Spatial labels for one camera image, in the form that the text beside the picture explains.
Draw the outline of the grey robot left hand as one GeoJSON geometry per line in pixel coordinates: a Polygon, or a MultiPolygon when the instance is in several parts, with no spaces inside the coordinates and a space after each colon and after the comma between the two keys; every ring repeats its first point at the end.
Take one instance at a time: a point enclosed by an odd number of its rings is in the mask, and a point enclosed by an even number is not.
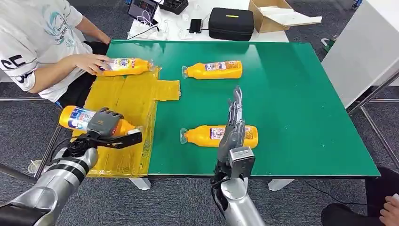
{"type": "Polygon", "coordinates": [[[87,132],[96,133],[99,136],[112,137],[118,122],[123,118],[122,114],[114,112],[108,107],[102,107],[88,122],[87,132]]]}

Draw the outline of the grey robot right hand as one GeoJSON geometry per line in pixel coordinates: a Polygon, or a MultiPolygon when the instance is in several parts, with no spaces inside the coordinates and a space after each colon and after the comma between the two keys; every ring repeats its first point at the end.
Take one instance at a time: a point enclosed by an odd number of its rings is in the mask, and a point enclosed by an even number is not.
{"type": "Polygon", "coordinates": [[[233,100],[229,100],[228,120],[217,150],[217,160],[226,163],[231,149],[242,147],[245,134],[243,119],[242,91],[240,86],[233,90],[233,100]]]}

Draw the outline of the person's hand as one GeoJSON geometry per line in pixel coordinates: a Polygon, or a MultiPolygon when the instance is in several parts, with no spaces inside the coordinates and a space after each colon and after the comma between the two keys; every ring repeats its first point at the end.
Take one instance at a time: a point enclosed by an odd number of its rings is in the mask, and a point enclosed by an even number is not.
{"type": "Polygon", "coordinates": [[[379,220],[385,226],[399,226],[399,195],[386,196],[385,201],[379,220]]]}

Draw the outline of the person's right hand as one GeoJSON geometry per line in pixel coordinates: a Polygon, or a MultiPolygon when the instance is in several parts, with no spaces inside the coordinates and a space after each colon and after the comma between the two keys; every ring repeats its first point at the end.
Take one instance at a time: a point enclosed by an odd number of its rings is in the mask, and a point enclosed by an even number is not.
{"type": "Polygon", "coordinates": [[[101,75],[103,70],[109,69],[112,60],[104,55],[76,54],[71,55],[74,66],[88,72],[91,75],[101,75]]]}

